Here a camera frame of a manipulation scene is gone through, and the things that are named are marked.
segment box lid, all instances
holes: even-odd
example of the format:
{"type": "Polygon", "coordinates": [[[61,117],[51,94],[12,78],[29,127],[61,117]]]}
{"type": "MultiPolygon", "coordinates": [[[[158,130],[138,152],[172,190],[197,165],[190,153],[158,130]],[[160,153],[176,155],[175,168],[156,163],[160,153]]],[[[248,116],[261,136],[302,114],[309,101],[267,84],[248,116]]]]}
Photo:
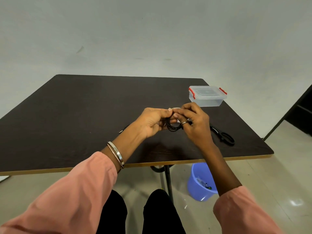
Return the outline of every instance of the box lid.
{"type": "Polygon", "coordinates": [[[227,93],[216,86],[190,86],[190,94],[194,99],[225,99],[227,93]]]}

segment leg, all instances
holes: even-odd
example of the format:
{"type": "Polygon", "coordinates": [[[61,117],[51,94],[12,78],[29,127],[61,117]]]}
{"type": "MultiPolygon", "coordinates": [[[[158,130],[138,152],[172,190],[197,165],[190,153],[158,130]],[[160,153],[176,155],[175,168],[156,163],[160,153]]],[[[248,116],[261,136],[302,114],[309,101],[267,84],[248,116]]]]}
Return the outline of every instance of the leg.
{"type": "Polygon", "coordinates": [[[171,178],[170,178],[170,166],[165,165],[165,176],[166,176],[166,182],[167,182],[167,189],[168,189],[168,195],[170,197],[170,200],[172,203],[174,203],[174,197],[172,194],[172,187],[171,187],[171,178]]]}
{"type": "Polygon", "coordinates": [[[126,233],[127,207],[123,198],[112,190],[102,209],[99,227],[96,234],[107,233],[114,230],[114,234],[126,233]]]}
{"type": "Polygon", "coordinates": [[[143,216],[142,234],[185,234],[177,210],[164,190],[155,190],[150,195],[144,206],[143,216]]]}

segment wooden table edge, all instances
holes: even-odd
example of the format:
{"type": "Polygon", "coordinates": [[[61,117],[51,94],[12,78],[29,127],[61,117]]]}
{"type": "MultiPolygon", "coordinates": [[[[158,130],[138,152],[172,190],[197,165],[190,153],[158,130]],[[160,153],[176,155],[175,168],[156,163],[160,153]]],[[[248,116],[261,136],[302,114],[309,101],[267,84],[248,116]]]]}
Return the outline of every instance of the wooden table edge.
{"type": "MultiPolygon", "coordinates": [[[[270,158],[273,154],[267,155],[254,155],[245,157],[225,157],[225,161],[233,160],[246,160],[246,159],[257,159],[257,158],[270,158]]],[[[136,167],[150,167],[150,166],[162,166],[162,165],[174,165],[174,164],[186,164],[186,163],[198,163],[205,162],[204,159],[192,159],[192,160],[181,160],[181,161],[168,161],[168,162],[154,162],[154,163],[130,163],[125,164],[125,168],[136,168],[136,167]]],[[[0,176],[16,176],[16,175],[28,175],[28,174],[42,174],[42,173],[61,173],[69,172],[73,168],[53,168],[53,169],[37,169],[37,170],[25,170],[25,171],[10,171],[0,172],[0,176]]]]}

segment table leg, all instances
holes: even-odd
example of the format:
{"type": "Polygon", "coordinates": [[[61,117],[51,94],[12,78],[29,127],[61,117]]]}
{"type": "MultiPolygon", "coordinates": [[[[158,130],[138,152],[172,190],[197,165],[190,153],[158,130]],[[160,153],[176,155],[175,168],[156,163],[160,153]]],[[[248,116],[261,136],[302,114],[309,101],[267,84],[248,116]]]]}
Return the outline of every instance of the table leg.
{"type": "Polygon", "coordinates": [[[167,189],[168,189],[168,195],[172,203],[174,203],[174,197],[172,195],[172,187],[171,187],[171,179],[170,179],[170,166],[165,165],[165,176],[166,176],[166,182],[167,182],[167,189]]]}

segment plastic container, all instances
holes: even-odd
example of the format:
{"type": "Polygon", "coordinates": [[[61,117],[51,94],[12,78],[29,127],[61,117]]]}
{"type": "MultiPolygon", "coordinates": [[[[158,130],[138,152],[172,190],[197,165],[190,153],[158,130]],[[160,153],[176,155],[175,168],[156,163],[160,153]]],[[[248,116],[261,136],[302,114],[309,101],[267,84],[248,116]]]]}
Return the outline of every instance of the plastic container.
{"type": "Polygon", "coordinates": [[[190,100],[196,102],[200,107],[216,107],[220,106],[227,93],[215,86],[190,86],[190,100]]]}
{"type": "Polygon", "coordinates": [[[194,163],[192,165],[191,175],[188,181],[188,191],[191,197],[198,201],[206,201],[218,193],[207,163],[194,163]]]}

